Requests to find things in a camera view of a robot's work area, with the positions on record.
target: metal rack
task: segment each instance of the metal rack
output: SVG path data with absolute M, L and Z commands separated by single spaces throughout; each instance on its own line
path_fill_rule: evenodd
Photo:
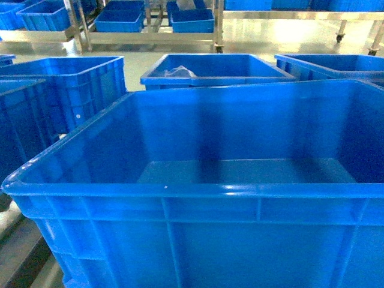
M 382 25 L 376 34 L 369 55 L 376 55 L 384 36 L 384 12 L 330 12 L 330 11 L 224 11 L 224 19 L 283 19 L 283 20 L 341 20 L 336 40 L 340 43 L 345 36 L 347 21 L 380 20 Z
M 29 42 L 29 43 L 60 43 L 75 40 L 78 53 L 92 50 L 92 44 L 208 44 L 217 53 L 223 52 L 223 20 L 224 19 L 298 19 L 298 20 L 342 20 L 340 30 L 337 32 L 337 42 L 345 36 L 344 30 L 348 20 L 379 20 L 382 25 L 369 48 L 369 55 L 375 55 L 379 50 L 380 42 L 384 36 L 384 12 L 330 12 L 330 11 L 224 11 L 224 0 L 213 0 L 212 10 L 215 16 L 213 33 L 166 33 L 160 27 L 165 11 L 164 3 L 167 0 L 157 0 L 157 18 L 152 23 L 153 0 L 145 0 L 147 27 L 142 33 L 96 32 L 93 18 L 86 19 L 80 0 L 64 0 L 65 7 L 71 21 L 71 26 L 61 32 L 50 31 L 2 31 L 0 37 L 3 41 Z M 79 7 L 80 21 L 76 19 L 74 2 Z M 106 0 L 98 0 L 99 13 Z
M 217 37 L 220 27 L 222 27 L 223 18 L 219 17 L 223 11 L 219 11 L 219 7 L 224 8 L 224 0 L 213 1 L 212 10 L 215 15 L 215 27 L 213 33 L 166 33 L 161 32 L 160 27 L 164 18 L 164 5 L 159 5 L 157 9 L 158 16 L 152 24 L 150 8 L 151 3 L 145 0 L 147 29 L 142 33 L 114 33 L 114 32 L 95 32 L 94 26 L 89 27 L 89 43 L 92 44 L 208 44 L 212 48 L 219 49 L 222 44 L 217 43 Z

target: blue plastic crate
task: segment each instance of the blue plastic crate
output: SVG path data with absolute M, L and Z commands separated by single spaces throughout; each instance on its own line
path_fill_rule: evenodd
M 272 9 L 305 10 L 309 8 L 311 0 L 273 0 Z
M 133 93 L 2 187 L 68 288 L 374 288 L 383 169 L 384 90 L 329 80 Z
M 58 57 L 0 67 L 0 76 L 43 78 L 56 133 L 68 133 L 126 93 L 124 58 Z
M 196 76 L 165 76 L 166 70 L 179 66 L 184 66 Z M 147 90 L 294 80 L 290 74 L 249 54 L 164 55 L 140 78 Z
M 30 31 L 63 31 L 70 26 L 63 2 L 42 1 L 16 13 Z
M 16 12 L 24 9 L 23 4 L 0 3 L 0 30 L 15 30 L 24 27 L 23 20 Z
M 384 58 L 366 55 L 276 55 L 277 67 L 298 80 L 384 79 Z
M 384 11 L 384 0 L 331 0 L 330 11 Z
M 0 66 L 6 66 L 13 64 L 13 59 L 16 58 L 12 54 L 0 54 Z
M 0 80 L 0 180 L 52 144 L 41 80 Z
M 143 11 L 107 10 L 95 20 L 98 32 L 141 32 Z
M 106 10 L 142 10 L 144 1 L 110 1 L 104 8 Z
M 203 0 L 194 0 L 194 4 L 197 9 L 206 9 L 205 2 Z M 176 1 L 169 1 L 167 2 L 167 16 L 168 16 L 168 24 L 169 26 L 172 26 L 170 17 L 173 12 L 180 11 L 179 6 L 177 5 Z
M 225 0 L 225 10 L 239 11 L 269 11 L 272 0 Z
M 213 33 L 214 16 L 210 9 L 174 11 L 170 21 L 174 33 Z

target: metal shelf leg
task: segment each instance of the metal shelf leg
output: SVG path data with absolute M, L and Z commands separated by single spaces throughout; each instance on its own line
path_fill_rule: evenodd
M 215 1 L 215 49 L 216 53 L 223 52 L 223 20 L 224 20 L 224 0 Z
M 76 44 L 76 50 L 80 54 L 83 54 L 84 46 L 83 46 L 83 41 L 80 33 L 79 24 L 77 22 L 76 13 L 74 10 L 73 0 L 64 0 L 64 5 L 65 5 L 65 9 L 67 9 L 71 26 L 74 28 L 74 42 Z
M 341 21 L 340 29 L 336 33 L 336 35 L 337 35 L 336 36 L 337 43 L 340 43 L 342 41 L 342 39 L 344 38 L 344 36 L 345 36 L 344 30 L 345 30 L 346 26 L 347 26 L 347 20 Z
M 380 43 L 381 41 L 383 40 L 383 36 L 384 36 L 384 21 L 382 22 L 377 34 L 376 34 L 376 37 L 373 41 L 373 44 L 372 44 L 372 47 L 370 48 L 370 51 L 368 53 L 368 55 L 372 55 L 372 56 L 375 56 L 377 51 L 379 51 L 379 47 L 380 47 Z

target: crate bottom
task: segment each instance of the crate bottom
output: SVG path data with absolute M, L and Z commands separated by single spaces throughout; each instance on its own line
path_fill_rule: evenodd
M 335 159 L 257 159 L 150 162 L 138 183 L 351 183 L 356 182 Z

